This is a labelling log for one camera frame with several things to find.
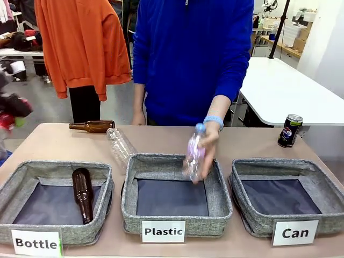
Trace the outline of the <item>person's left hand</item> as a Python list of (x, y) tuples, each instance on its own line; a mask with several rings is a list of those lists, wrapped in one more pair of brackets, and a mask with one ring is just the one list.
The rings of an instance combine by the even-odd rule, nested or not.
[(197, 184), (200, 179), (206, 179), (208, 173), (210, 172), (210, 168), (213, 164), (213, 159), (215, 158), (219, 141), (220, 124), (214, 121), (209, 121), (205, 123), (205, 126), (205, 137), (200, 139), (198, 143), (198, 148), (204, 149), (205, 154), (202, 166), (199, 168), (198, 171), (198, 179), (193, 180), (194, 184)]

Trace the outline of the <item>person's right hand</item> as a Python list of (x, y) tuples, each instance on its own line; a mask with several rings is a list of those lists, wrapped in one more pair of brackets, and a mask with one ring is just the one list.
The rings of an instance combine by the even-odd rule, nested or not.
[(134, 126), (146, 125), (146, 117), (143, 111), (134, 112), (132, 125)]

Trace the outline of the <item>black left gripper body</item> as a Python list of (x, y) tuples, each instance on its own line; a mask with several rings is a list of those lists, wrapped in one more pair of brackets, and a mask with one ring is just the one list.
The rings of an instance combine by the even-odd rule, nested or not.
[(19, 97), (17, 94), (1, 92), (1, 113), (25, 118), (32, 111), (32, 106), (27, 99)]

